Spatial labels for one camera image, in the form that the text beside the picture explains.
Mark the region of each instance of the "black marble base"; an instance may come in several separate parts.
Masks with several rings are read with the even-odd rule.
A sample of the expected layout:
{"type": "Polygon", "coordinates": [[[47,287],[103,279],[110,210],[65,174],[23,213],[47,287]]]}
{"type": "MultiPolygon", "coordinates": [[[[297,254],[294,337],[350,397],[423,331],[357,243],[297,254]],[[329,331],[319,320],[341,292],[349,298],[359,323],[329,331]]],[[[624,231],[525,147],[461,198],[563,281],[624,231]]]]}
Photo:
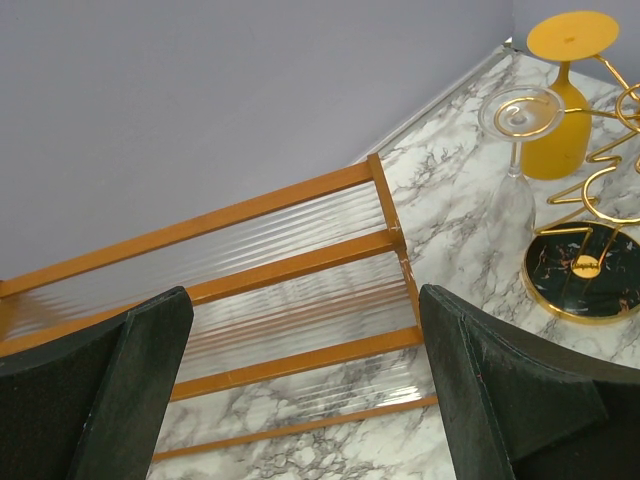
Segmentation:
{"type": "MultiPolygon", "coordinates": [[[[593,234],[583,254],[598,260],[614,234],[612,227],[569,222],[555,229],[584,226],[591,226],[593,234]]],[[[536,237],[525,254],[525,283],[539,303],[570,320],[608,323],[624,318],[640,306],[640,246],[618,232],[599,273],[582,278],[572,264],[584,238],[584,233],[536,237]]]]}

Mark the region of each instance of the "transparent ribbed panel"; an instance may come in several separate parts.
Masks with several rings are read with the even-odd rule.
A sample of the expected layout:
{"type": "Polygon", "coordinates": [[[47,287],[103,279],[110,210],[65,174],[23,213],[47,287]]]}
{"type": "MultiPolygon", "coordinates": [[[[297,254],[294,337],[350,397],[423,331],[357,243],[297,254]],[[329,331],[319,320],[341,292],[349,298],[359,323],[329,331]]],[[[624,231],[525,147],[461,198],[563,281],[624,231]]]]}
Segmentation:
{"type": "Polygon", "coordinates": [[[196,307],[177,382],[414,325],[385,253],[196,307]]]}
{"type": "Polygon", "coordinates": [[[7,298],[0,315],[17,337],[382,229],[369,182],[7,298]]]}
{"type": "Polygon", "coordinates": [[[157,452],[412,402],[435,389],[424,347],[170,403],[157,452]]]}

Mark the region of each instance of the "gray wall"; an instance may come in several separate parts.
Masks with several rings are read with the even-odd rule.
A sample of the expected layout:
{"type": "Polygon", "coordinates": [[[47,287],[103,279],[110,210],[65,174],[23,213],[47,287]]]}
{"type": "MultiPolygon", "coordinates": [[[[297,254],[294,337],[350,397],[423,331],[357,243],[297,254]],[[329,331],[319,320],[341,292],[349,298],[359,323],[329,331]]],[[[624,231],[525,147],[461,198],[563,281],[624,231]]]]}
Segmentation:
{"type": "Polygon", "coordinates": [[[0,2],[0,278],[351,163],[511,5],[0,2]]]}
{"type": "MultiPolygon", "coordinates": [[[[572,10],[596,10],[614,17],[620,24],[620,36],[605,55],[621,71],[629,84],[640,82],[640,0],[514,0],[516,48],[526,49],[529,31],[545,18],[572,10]]],[[[600,62],[576,62],[574,69],[614,83],[600,62]]]]}

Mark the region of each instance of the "wine glass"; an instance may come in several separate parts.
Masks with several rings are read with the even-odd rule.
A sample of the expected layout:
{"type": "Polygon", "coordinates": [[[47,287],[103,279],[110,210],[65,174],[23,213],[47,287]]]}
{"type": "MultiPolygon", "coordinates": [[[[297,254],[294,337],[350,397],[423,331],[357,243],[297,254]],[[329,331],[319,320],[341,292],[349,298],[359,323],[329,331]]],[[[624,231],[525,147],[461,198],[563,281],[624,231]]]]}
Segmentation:
{"type": "Polygon", "coordinates": [[[520,168],[522,144],[551,133],[562,121],[564,103],[552,90],[518,86],[487,98],[478,112],[482,129],[511,142],[505,177],[489,203],[485,226],[496,252],[524,251],[533,237],[536,205],[533,191],[520,168]]]}

